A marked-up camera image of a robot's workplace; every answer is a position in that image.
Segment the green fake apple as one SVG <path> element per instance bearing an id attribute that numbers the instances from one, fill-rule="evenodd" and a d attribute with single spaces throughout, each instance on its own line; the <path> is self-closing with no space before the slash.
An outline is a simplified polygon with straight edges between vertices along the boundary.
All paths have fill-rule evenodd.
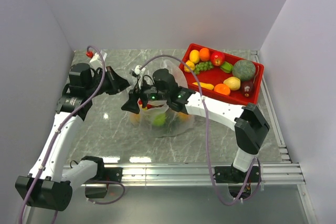
<path id="1" fill-rule="evenodd" d="M 152 121 L 152 125 L 154 126 L 163 126 L 166 121 L 166 114 L 158 114 Z"/>

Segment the aluminium mounting rail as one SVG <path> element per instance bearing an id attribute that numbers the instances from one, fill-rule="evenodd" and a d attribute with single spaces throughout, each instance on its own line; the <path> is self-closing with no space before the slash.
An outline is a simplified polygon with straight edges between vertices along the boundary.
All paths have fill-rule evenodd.
<path id="1" fill-rule="evenodd" d="M 125 186 L 211 186 L 206 164 L 105 164 L 108 172 L 114 172 L 117 180 Z M 305 183 L 299 164 L 255 164 L 249 181 L 258 179 L 267 185 L 302 185 Z"/>

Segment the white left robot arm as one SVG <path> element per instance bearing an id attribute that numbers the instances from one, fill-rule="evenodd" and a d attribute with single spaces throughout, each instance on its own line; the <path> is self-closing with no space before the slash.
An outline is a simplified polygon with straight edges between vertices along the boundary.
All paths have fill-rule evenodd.
<path id="1" fill-rule="evenodd" d="M 71 143 L 92 107 L 92 99 L 103 93 L 118 94 L 129 85 L 110 66 L 105 69 L 93 69 L 87 63 L 71 66 L 47 142 L 28 175 L 16 180 L 15 188 L 24 206 L 63 211 L 73 192 L 85 182 L 120 181 L 105 170 L 101 157 L 85 156 L 74 168 L 66 172 L 63 168 Z"/>

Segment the pale yellow fake pear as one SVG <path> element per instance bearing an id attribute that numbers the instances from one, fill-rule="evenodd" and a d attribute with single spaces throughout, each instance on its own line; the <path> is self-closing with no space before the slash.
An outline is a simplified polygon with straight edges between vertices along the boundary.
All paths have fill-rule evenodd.
<path id="1" fill-rule="evenodd" d="M 229 77 L 223 81 L 223 84 L 227 85 L 231 91 L 237 91 L 240 89 L 241 80 L 236 77 Z"/>

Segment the orange fake pineapple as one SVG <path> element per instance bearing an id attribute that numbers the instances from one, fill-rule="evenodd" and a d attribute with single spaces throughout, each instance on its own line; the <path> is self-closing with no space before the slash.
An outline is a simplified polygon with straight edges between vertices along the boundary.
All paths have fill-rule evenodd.
<path id="1" fill-rule="evenodd" d="M 178 112 L 177 117 L 181 122 L 185 122 L 185 121 L 188 121 L 190 119 L 190 115 L 184 114 L 182 112 Z"/>

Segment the orange fake persimmon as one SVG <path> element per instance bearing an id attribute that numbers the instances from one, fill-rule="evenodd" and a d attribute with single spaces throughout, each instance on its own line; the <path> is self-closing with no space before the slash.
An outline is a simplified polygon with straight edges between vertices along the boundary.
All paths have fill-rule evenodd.
<path id="1" fill-rule="evenodd" d="M 213 91 L 222 95 L 230 95 L 231 93 L 229 86 L 223 83 L 217 84 L 214 87 Z"/>

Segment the orange fake orange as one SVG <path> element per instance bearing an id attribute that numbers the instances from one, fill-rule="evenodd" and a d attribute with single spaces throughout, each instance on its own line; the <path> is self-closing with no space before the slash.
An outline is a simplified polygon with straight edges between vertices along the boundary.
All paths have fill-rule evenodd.
<path id="1" fill-rule="evenodd" d="M 199 50 L 199 58 L 202 62 L 206 62 L 210 60 L 210 50 L 208 48 L 201 48 Z"/>

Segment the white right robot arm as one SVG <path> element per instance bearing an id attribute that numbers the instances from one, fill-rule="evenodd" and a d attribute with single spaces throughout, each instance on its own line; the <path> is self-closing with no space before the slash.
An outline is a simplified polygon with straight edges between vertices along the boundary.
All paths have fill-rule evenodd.
<path id="1" fill-rule="evenodd" d="M 230 128 L 235 132 L 238 146 L 232 163 L 232 178 L 242 182 L 249 176 L 249 169 L 270 129 L 257 105 L 234 105 L 206 97 L 179 86 L 167 69 L 153 73 L 153 84 L 143 81 L 142 70 L 137 69 L 132 74 L 137 78 L 137 83 L 129 91 L 129 98 L 122 110 L 138 114 L 141 105 L 146 106 L 150 101 L 164 101 L 175 112 L 201 116 Z"/>

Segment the bumpy yellow fake citron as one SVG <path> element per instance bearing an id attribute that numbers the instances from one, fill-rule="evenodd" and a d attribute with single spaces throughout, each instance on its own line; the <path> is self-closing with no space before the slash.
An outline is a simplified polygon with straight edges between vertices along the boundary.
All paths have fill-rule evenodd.
<path id="1" fill-rule="evenodd" d="M 184 71 L 185 72 L 191 72 L 191 71 L 194 71 L 195 70 L 195 64 L 188 60 L 185 62 L 185 66 L 184 66 Z"/>

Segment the clear plastic bag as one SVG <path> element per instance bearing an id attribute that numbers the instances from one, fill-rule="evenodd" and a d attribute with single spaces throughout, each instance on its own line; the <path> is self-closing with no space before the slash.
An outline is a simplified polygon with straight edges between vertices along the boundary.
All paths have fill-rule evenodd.
<path id="1" fill-rule="evenodd" d="M 155 68 L 150 68 L 149 70 L 145 69 L 145 75 L 143 77 L 142 87 L 143 86 L 152 86 L 154 85 L 154 72 L 159 69 L 167 69 L 169 74 L 171 74 L 176 83 L 180 86 L 187 87 L 187 81 L 184 77 L 182 71 L 179 67 L 170 60 L 161 60 Z M 135 83 L 134 89 L 140 89 L 137 81 Z M 148 133 L 153 137 L 165 137 L 165 136 L 176 136 L 178 134 L 184 133 L 187 129 L 191 128 L 194 123 L 194 117 L 190 116 L 190 119 L 185 122 L 181 122 L 177 113 L 173 111 L 167 104 L 161 106 L 155 106 L 155 108 L 147 109 L 146 106 L 143 107 L 141 100 L 138 100 L 138 105 L 140 108 L 139 115 L 141 116 L 139 125 L 134 125 L 135 127 L 140 128 L 141 131 Z M 163 126 L 154 126 L 152 125 L 153 119 L 158 114 L 166 114 L 166 121 Z"/>

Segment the green fake grape bunch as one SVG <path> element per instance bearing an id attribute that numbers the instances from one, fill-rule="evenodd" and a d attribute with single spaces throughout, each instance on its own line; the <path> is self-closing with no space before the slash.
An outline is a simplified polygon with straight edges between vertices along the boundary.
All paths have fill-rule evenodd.
<path id="1" fill-rule="evenodd" d="M 198 75 L 201 72 L 209 71 L 213 68 L 214 66 L 210 61 L 199 62 L 198 64 L 195 65 L 194 73 Z"/>

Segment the yellow fake lemon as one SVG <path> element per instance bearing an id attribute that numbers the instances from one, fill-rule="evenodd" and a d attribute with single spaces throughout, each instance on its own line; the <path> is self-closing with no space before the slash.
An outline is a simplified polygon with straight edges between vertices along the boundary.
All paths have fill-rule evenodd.
<path id="1" fill-rule="evenodd" d="M 200 61 L 200 53 L 198 50 L 192 50 L 189 54 L 189 61 L 191 61 L 193 64 L 197 64 Z"/>

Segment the yellow orange fake mango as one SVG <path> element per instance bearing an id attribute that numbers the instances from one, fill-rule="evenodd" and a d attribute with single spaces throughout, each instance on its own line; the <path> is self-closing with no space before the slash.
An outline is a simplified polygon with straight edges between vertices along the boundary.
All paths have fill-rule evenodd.
<path id="1" fill-rule="evenodd" d="M 134 114 L 134 113 L 130 114 L 130 122 L 133 125 L 139 125 L 140 119 L 141 119 L 141 116 L 139 114 Z"/>

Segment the red plastic tray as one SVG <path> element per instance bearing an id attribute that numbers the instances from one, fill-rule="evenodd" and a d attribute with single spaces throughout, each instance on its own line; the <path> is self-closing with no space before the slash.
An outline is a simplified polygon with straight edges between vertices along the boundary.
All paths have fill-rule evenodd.
<path id="1" fill-rule="evenodd" d="M 204 48 L 204 46 L 201 46 L 198 44 L 190 44 L 182 61 L 187 62 L 189 60 L 189 55 L 192 50 L 199 51 L 202 48 Z M 228 54 L 226 52 L 224 52 L 223 54 L 225 56 L 225 60 L 231 63 L 232 65 L 234 65 L 237 61 L 244 59 L 238 56 Z M 255 62 L 254 60 L 251 60 L 251 61 L 256 67 L 256 77 L 254 79 L 254 91 L 249 97 L 244 96 L 239 90 L 231 91 L 230 95 L 227 96 L 221 93 L 217 93 L 213 90 L 202 88 L 203 95 L 210 97 L 212 99 L 215 99 L 215 100 L 219 100 L 219 101 L 223 101 L 223 102 L 231 103 L 231 104 L 241 104 L 241 105 L 247 105 L 248 103 L 257 104 L 260 85 L 261 85 L 265 67 L 262 64 Z M 179 65 L 179 68 L 182 70 L 186 78 L 188 88 L 198 91 L 198 87 L 192 84 L 193 82 L 196 82 L 193 75 L 189 72 L 184 71 L 184 65 L 182 63 Z M 197 75 L 200 82 L 209 83 L 209 84 L 212 84 L 213 86 L 216 86 L 217 84 L 220 84 L 220 83 L 223 84 L 223 81 L 231 76 L 233 76 L 231 73 L 225 73 L 224 71 L 220 69 L 220 67 L 214 67 L 213 69 L 208 70 L 208 71 L 201 71 L 201 73 Z"/>

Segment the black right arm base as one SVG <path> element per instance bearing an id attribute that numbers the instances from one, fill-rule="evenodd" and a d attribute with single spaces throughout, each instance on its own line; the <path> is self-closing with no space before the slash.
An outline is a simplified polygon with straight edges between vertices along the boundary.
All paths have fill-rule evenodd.
<path id="1" fill-rule="evenodd" d="M 243 183 L 247 172 L 243 173 L 240 170 L 237 170 L 233 166 L 215 166 L 214 167 L 214 179 L 217 183 L 226 183 L 226 184 L 239 184 Z M 259 167 L 253 166 L 249 174 L 247 183 L 257 183 L 261 171 Z"/>

